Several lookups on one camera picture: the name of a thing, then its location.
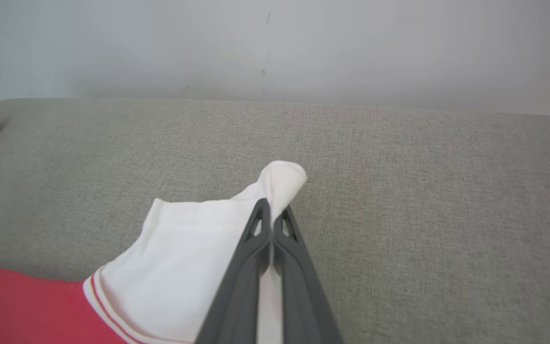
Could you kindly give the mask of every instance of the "white fabric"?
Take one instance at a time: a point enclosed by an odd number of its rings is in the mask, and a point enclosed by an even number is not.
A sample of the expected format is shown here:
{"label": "white fabric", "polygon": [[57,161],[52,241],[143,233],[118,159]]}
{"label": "white fabric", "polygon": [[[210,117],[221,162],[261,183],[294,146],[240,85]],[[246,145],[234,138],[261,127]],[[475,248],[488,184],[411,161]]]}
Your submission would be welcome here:
{"label": "white fabric", "polygon": [[[273,161],[229,200],[156,199],[137,241],[85,281],[86,298],[129,343],[194,342],[255,203],[267,198],[272,224],[306,179],[296,163]],[[267,271],[260,281],[262,343],[281,342],[273,278]]]}

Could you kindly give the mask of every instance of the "gray upholstery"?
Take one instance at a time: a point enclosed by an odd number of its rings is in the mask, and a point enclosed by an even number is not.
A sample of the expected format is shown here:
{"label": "gray upholstery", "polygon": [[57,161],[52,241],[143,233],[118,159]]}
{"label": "gray upholstery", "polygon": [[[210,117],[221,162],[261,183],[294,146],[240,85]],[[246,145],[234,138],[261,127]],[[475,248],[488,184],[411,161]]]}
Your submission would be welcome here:
{"label": "gray upholstery", "polygon": [[0,101],[0,267],[80,280],[155,197],[229,198],[269,161],[343,337],[550,343],[550,117],[164,99]]}

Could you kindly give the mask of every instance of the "red and white cloth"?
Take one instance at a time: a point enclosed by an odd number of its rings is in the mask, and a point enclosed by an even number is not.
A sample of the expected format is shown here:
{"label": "red and white cloth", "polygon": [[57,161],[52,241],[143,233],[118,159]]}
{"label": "red and white cloth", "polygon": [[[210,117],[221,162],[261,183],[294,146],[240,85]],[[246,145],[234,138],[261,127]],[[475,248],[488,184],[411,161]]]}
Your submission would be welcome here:
{"label": "red and white cloth", "polygon": [[[194,342],[255,203],[267,198],[272,224],[306,178],[301,166],[274,161],[229,200],[156,199],[136,242],[84,282],[0,270],[0,342]],[[261,280],[263,344],[281,342],[278,283],[272,272]]]}

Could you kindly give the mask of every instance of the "white wall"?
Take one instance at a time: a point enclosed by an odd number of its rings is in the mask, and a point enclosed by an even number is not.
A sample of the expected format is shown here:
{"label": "white wall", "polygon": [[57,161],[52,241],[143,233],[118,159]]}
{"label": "white wall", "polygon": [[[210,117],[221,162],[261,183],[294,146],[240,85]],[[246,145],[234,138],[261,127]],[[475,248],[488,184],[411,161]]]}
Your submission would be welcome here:
{"label": "white wall", "polygon": [[550,0],[0,0],[0,99],[550,115]]}

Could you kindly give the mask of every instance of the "red fabric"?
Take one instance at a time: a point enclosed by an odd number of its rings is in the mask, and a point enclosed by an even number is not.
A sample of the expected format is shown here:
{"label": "red fabric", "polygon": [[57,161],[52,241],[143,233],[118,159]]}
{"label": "red fabric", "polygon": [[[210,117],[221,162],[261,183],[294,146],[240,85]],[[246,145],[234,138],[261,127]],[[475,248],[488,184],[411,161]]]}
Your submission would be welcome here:
{"label": "red fabric", "polygon": [[0,343],[123,344],[86,301],[82,284],[0,269]]}

